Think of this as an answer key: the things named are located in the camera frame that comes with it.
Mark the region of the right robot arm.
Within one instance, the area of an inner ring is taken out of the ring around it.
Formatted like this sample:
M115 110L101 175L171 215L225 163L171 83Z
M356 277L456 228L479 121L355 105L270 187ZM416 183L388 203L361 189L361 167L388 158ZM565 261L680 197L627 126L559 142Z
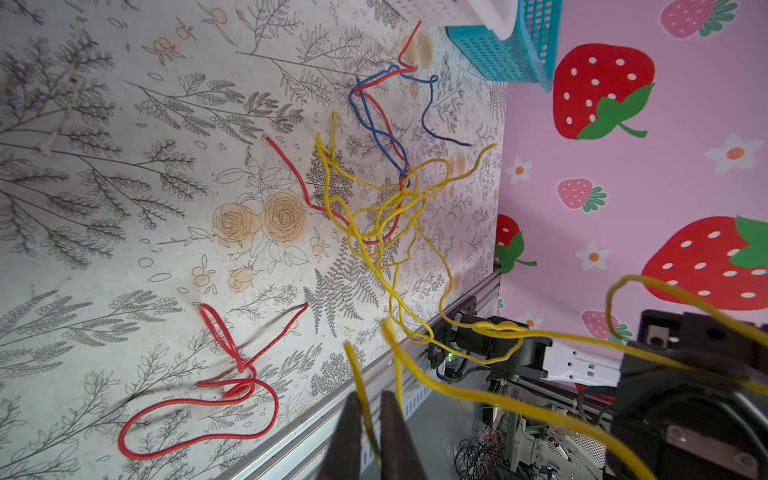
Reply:
M612 437L658 479L764 479L767 476L767 398L744 386L767 383L767 348L714 318L645 310L634 347L682 363L662 366L632 355L617 367L538 334L521 340L475 332L475 301L450 310L436 325L433 368L455 347L489 361L494 381L525 379L593 386L610 397Z

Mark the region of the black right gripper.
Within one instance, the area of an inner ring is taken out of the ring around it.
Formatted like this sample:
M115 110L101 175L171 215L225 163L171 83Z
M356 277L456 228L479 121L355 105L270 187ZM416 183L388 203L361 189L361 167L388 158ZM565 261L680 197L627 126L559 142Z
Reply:
M764 479L767 348L714 318L645 310L633 346L682 368L625 356L610 427L658 479Z

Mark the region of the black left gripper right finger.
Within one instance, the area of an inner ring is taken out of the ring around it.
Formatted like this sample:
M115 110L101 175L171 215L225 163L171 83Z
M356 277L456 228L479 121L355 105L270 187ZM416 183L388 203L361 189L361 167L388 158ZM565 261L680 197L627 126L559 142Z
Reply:
M426 480L396 395L383 391L380 404L381 478Z

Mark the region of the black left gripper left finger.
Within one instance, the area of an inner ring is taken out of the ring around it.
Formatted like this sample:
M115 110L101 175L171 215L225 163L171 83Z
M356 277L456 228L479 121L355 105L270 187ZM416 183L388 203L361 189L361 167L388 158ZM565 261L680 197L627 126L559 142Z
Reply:
M348 395L321 464L318 480L358 480L361 472L362 405Z

